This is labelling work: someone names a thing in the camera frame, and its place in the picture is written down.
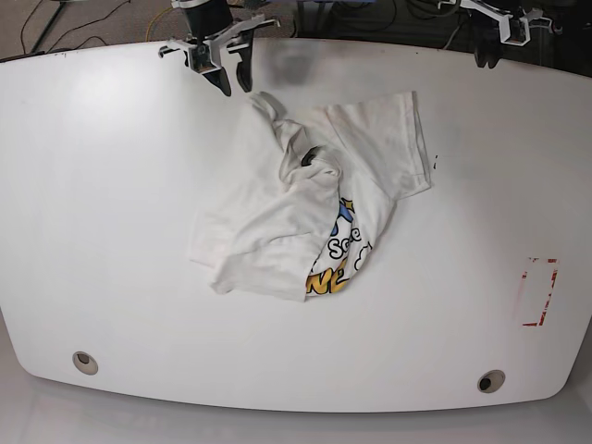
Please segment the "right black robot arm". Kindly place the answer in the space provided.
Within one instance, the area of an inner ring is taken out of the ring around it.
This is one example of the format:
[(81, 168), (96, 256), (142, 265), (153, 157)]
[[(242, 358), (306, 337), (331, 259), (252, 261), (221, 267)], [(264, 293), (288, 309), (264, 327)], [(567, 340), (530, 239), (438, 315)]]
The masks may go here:
[(257, 11), (258, 1), (247, 2), (252, 11), (249, 18), (234, 18), (230, 4), (224, 0), (173, 1), (171, 6), (181, 11), (189, 34), (184, 40), (169, 40), (158, 50), (158, 56), (180, 51), (185, 55), (185, 66), (203, 76), (227, 97), (231, 96), (228, 74), (223, 67), (221, 52), (240, 56), (236, 66), (237, 82), (244, 92), (253, 88), (252, 59), (255, 31), (279, 27), (277, 18), (268, 18)]

